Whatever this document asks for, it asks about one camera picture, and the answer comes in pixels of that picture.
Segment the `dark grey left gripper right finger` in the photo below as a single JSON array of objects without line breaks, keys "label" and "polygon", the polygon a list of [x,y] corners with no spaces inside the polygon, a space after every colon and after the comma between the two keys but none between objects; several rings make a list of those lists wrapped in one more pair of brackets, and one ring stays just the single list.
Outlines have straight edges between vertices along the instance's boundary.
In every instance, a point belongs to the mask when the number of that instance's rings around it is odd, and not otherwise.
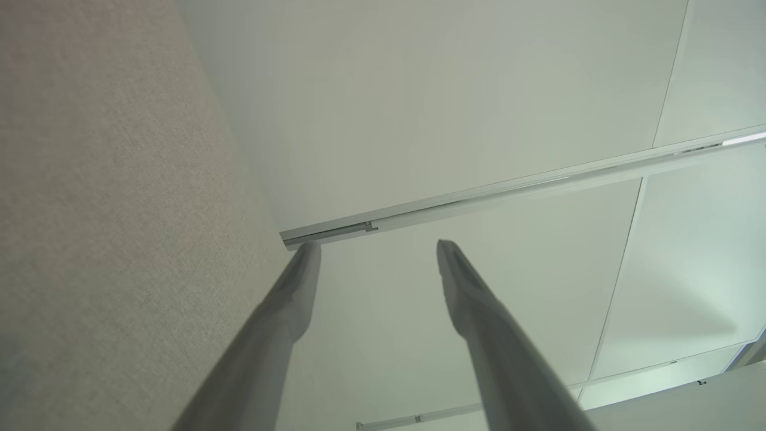
[{"label": "dark grey left gripper right finger", "polygon": [[467,343],[491,430],[592,430],[512,314],[456,242],[437,242],[449,317]]}]

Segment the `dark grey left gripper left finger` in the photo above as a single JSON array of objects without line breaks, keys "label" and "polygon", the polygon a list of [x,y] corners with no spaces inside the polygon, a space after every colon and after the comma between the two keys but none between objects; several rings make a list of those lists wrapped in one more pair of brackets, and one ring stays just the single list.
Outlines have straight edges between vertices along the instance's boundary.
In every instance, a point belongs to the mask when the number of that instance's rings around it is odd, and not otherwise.
[{"label": "dark grey left gripper left finger", "polygon": [[175,430],[274,430],[295,343],[309,328],[321,248],[304,243],[175,422]]}]

